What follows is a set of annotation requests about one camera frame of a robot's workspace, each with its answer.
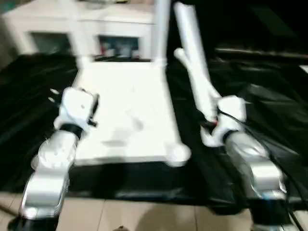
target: black plastic sheet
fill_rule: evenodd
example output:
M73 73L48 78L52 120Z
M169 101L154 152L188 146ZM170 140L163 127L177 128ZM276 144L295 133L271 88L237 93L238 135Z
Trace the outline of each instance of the black plastic sheet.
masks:
M267 64L210 62L209 68L219 92L237 94L250 102L247 124L267 141L307 196L306 153L302 151L306 147L296 135L300 134L301 140L306 135L307 97L299 83L304 83L308 75L299 67ZM0 190L21 193L24 189L33 172L30 162L52 134L58 114L57 105L48 100L52 97L50 89L62 91L72 84L76 73L74 58L64 56L21 57L0 72ZM229 157L223 150L208 149L201 142L183 66L169 64L167 81L182 141L192 150L188 164L180 168L164 163L75 167L70 173L69 195L207 205L221 214L233 214L247 206ZM281 122L276 125L273 121L277 117ZM290 118L292 126L284 126ZM294 206L302 208L293 186L290 191Z
M307 81L308 74L300 67L266 63L213 61L208 67L213 85L223 96L238 95L246 100L246 124L296 179L307 198L308 150L305 140L308 139L308 112L307 96L300 84ZM182 140L198 149L193 152L192 159L205 179L210 201L225 198L225 201L243 204L237 186L240 176L229 157L222 151L216 151L214 155L213 150L201 151L200 137L191 137L191 134L199 133L200 127L186 70L173 62L167 73ZM291 201L300 206L294 185L289 191Z

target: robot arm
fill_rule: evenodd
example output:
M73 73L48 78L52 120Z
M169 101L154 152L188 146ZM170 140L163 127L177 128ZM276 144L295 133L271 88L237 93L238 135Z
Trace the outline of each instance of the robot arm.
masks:
M178 2L175 14L183 45L175 56L188 70L197 109L204 115L200 124L203 143L208 147L225 146L241 173L242 188L254 220L252 230L297 230L285 206L282 171L270 160L265 147L244 132L244 100L221 97L210 82L194 7Z
M69 170L75 160L76 147L81 133L89 129L97 104L98 97L84 90L64 90L59 116L54 121L57 130L41 145L38 166L24 191L19 209L23 222L15 221L17 227L11 227L11 230L19 230L29 223L32 225L27 229L33 224L48 224L48 228L56 229L69 186Z

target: tile floor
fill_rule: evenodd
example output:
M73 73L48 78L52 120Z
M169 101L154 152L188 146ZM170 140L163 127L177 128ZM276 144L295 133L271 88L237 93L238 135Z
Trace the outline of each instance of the tile floor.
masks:
M0 193L0 205L17 212L21 195ZM297 213L308 231L308 214ZM0 231L11 216L0 211ZM236 216L216 216L205 207L67 198L57 231L249 231L248 211Z

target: white cabinet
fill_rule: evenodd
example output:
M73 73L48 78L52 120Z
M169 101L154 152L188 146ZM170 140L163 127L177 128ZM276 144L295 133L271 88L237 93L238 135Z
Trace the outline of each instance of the white cabinet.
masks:
M79 55L127 55L150 59L154 6L113 4L91 10L77 2L79 22L87 44L77 49L57 0L34 0L2 17L20 54L62 52Z

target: cabinet door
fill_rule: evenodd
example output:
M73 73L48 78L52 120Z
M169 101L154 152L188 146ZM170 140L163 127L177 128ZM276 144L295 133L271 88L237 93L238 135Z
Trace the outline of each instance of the cabinet door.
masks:
M44 54L72 54L71 44L65 33L31 32L37 52Z
M98 35L100 55L106 58L117 57L140 59L138 37Z

